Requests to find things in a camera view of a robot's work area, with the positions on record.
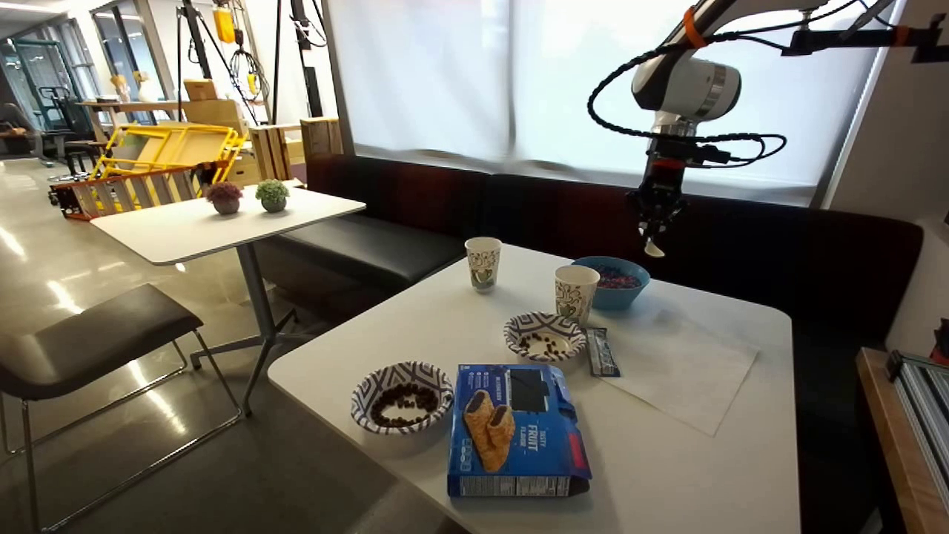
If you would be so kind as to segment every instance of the chair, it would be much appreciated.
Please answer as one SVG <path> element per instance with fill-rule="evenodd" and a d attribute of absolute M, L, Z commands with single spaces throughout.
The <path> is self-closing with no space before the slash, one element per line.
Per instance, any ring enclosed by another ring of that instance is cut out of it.
<path fill-rule="evenodd" d="M 106 504 L 109 497 L 121 495 L 142 478 L 155 473 L 161 464 L 179 460 L 185 451 L 209 441 L 219 430 L 231 426 L 240 421 L 237 412 L 237 398 L 231 395 L 225 375 L 219 374 L 215 353 L 209 349 L 204 338 L 200 334 L 201 319 L 187 312 L 181 301 L 157 289 L 155 285 L 142 285 L 136 289 L 120 294 L 106 301 L 98 301 L 87 309 L 83 313 L 66 317 L 41 332 L 32 334 L 0 334 L 0 430 L 3 430 L 3 444 L 9 454 L 23 454 L 28 455 L 28 482 L 31 482 L 31 519 L 35 531 L 44 527 L 62 527 L 72 519 L 92 513 L 95 507 Z M 56 519 L 53 524 L 41 524 L 38 513 L 38 487 L 35 487 L 35 444 L 62 435 L 66 430 L 106 412 L 109 405 L 120 405 L 136 395 L 147 395 L 157 389 L 161 383 L 185 374 L 187 368 L 200 368 L 200 356 L 187 359 L 179 346 L 179 338 L 194 332 L 201 344 L 201 356 L 209 356 L 218 378 L 224 383 L 230 399 L 235 404 L 235 414 L 215 430 L 185 441 L 172 454 L 155 460 L 147 464 L 141 473 L 129 478 L 121 487 L 114 493 L 101 495 L 98 500 L 77 507 L 75 513 Z M 155 383 L 53 430 L 44 433 L 41 438 L 32 438 L 32 423 L 31 423 L 31 404 L 35 399 L 53 399 L 62 395 L 72 395 L 121 363 L 149 356 L 152 349 L 175 344 L 181 356 L 181 368 L 157 375 Z M 6 412 L 3 412 L 3 395 L 22 399 L 22 418 L 23 418 L 23 447 L 16 451 L 9 444 L 6 433 Z"/>

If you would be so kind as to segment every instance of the plate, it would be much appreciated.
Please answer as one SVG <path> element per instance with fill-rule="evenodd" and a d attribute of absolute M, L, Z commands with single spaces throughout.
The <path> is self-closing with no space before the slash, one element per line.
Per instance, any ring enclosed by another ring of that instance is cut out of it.
<path fill-rule="evenodd" d="M 523 359 L 566 360 L 580 356 L 584 344 L 584 329 L 559 313 L 536 312 L 507 319 L 507 346 Z"/>
<path fill-rule="evenodd" d="M 397 360 L 359 383 L 350 414 L 370 433 L 407 435 L 433 426 L 448 412 L 450 398 L 442 368 Z"/>

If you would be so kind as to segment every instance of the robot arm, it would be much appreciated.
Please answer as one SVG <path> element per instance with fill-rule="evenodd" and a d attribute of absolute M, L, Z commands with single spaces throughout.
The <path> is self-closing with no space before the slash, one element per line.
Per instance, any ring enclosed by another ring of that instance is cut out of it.
<path fill-rule="evenodd" d="M 657 237 L 661 237 L 683 211 L 686 166 L 737 159 L 728 150 L 701 144 L 697 135 L 701 120 L 728 114 L 743 93 L 743 74 L 737 68 L 694 58 L 723 22 L 756 12 L 799 7 L 803 21 L 789 46 L 783 46 L 783 55 L 806 55 L 827 46 L 918 46 L 918 62 L 949 62 L 949 46 L 941 46 L 941 22 L 946 13 L 938 13 L 931 27 L 924 28 L 860 28 L 894 2 L 879 0 L 851 28 L 809 28 L 809 13 L 826 2 L 827 0 L 701 0 L 661 40 L 666 52 L 639 65 L 633 98 L 639 105 L 657 108 L 643 182 L 630 196 L 646 254 L 666 257 Z"/>
<path fill-rule="evenodd" d="M 646 254 L 666 254 L 657 237 L 666 234 L 683 211 L 686 166 L 716 156 L 694 142 L 697 123 L 728 114 L 743 93 L 743 74 L 737 68 L 694 58 L 694 50 L 737 18 L 783 7 L 809 13 L 826 2 L 827 0 L 701 0 L 661 40 L 661 46 L 673 43 L 673 50 L 636 71 L 633 98 L 639 105 L 657 108 L 657 132 L 661 132 L 652 135 L 643 182 L 630 197 Z"/>

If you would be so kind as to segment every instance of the snack box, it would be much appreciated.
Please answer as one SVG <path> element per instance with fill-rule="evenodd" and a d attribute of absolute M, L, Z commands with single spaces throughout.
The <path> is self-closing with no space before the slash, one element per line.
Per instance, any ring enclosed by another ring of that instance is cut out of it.
<path fill-rule="evenodd" d="M 459 363 L 448 495 L 566 497 L 591 490 L 591 461 L 565 371 Z"/>

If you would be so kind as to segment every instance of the paper cup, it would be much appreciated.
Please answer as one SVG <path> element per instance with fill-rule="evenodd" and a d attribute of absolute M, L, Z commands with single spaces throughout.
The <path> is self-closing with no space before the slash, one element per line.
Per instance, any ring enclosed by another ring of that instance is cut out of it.
<path fill-rule="evenodd" d="M 596 270 L 582 264 L 562 266 L 559 294 L 556 294 L 559 313 L 577 323 L 587 323 L 596 285 L 599 285 Z"/>
<path fill-rule="evenodd" d="M 471 237 L 467 240 L 468 270 L 474 289 L 488 294 L 498 280 L 502 240 L 498 237 Z"/>

